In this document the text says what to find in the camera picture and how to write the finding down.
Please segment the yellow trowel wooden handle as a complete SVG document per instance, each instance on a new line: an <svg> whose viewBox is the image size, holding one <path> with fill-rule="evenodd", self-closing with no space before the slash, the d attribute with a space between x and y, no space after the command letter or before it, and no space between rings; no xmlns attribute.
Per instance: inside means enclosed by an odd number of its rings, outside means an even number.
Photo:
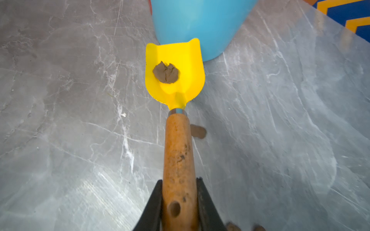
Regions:
<svg viewBox="0 0 370 231"><path fill-rule="evenodd" d="M153 74L160 62L173 64L178 80L161 83ZM165 126L162 183L162 227L165 231L197 231L198 194L190 121L185 112L205 84L200 41L155 45L145 51L145 86L158 102L168 106Z"/></svg>

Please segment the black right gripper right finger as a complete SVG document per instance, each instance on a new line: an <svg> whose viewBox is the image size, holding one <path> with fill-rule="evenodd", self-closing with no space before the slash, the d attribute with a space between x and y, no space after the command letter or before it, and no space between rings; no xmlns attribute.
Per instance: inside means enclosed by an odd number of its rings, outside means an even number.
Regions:
<svg viewBox="0 0 370 231"><path fill-rule="evenodd" d="M201 231L226 231L218 211L202 178L196 179L198 192L198 216Z"/></svg>

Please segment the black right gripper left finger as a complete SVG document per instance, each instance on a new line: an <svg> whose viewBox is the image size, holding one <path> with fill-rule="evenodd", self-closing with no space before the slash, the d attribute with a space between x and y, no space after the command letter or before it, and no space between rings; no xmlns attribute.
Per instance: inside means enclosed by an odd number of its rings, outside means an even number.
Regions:
<svg viewBox="0 0 370 231"><path fill-rule="evenodd" d="M158 180L133 231L160 231L162 215L162 180Z"/></svg>

